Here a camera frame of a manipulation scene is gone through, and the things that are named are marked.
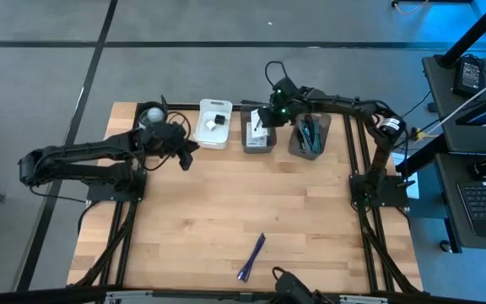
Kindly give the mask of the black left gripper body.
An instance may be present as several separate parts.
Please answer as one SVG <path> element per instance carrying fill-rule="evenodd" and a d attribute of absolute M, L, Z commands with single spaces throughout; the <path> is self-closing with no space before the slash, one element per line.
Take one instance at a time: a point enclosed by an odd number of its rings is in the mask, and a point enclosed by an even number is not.
<path fill-rule="evenodd" d="M 189 153 L 185 128 L 176 122 L 155 122 L 142 129 L 146 155 L 184 155 Z"/>

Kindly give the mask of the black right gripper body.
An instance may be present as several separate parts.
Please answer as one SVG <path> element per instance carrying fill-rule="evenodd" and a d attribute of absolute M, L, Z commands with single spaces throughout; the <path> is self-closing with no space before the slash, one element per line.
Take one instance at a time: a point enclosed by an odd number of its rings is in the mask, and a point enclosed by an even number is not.
<path fill-rule="evenodd" d="M 275 115 L 296 117 L 305 111 L 305 104 L 299 97 L 299 89 L 290 78 L 284 77 L 273 86 L 269 98 L 269 111 Z"/>

